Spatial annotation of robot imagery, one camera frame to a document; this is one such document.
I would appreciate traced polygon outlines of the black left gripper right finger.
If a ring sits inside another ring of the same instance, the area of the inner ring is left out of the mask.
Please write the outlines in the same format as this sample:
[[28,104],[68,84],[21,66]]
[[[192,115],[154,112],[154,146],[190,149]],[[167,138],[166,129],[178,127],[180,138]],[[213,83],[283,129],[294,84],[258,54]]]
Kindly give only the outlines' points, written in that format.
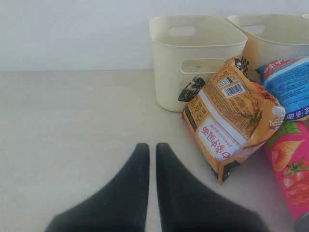
[[156,145],[156,186],[164,232],[264,232],[255,212],[195,178],[167,143]]

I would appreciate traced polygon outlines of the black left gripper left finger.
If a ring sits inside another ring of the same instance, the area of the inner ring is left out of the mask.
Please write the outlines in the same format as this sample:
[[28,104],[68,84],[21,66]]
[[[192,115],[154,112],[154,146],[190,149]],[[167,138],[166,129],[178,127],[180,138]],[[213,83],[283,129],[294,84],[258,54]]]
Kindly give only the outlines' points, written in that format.
[[46,231],[145,231],[149,175],[149,146],[139,143],[109,183],[85,201],[55,216]]

